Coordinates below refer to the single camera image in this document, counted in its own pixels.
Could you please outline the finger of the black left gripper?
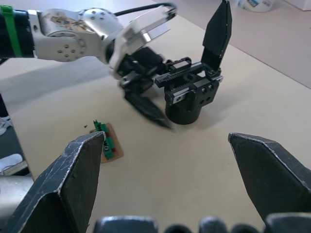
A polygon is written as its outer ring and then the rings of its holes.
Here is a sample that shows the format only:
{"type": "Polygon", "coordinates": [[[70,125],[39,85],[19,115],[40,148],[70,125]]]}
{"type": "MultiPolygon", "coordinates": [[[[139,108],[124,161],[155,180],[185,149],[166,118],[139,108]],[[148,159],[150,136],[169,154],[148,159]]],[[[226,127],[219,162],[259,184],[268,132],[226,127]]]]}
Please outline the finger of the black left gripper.
{"type": "Polygon", "coordinates": [[[148,98],[136,93],[125,92],[124,98],[146,119],[160,127],[172,129],[172,124],[163,112],[148,98]]]}

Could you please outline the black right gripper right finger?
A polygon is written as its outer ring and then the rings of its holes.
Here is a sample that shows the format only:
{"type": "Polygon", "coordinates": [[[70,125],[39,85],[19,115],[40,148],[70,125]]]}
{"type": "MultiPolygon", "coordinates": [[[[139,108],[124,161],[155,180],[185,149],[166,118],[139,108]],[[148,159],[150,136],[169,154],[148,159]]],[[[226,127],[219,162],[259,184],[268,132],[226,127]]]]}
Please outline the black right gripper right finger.
{"type": "Polygon", "coordinates": [[[247,194],[266,227],[310,227],[311,171],[278,142],[230,133],[247,194]]]}

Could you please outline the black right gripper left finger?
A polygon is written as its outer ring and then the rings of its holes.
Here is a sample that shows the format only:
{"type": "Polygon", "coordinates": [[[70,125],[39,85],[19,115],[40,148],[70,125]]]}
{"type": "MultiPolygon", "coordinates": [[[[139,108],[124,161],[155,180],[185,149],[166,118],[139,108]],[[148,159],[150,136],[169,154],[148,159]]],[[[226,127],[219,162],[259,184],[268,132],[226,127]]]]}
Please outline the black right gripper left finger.
{"type": "Polygon", "coordinates": [[[93,210],[104,132],[68,143],[35,180],[3,233],[85,233],[93,210]]]}

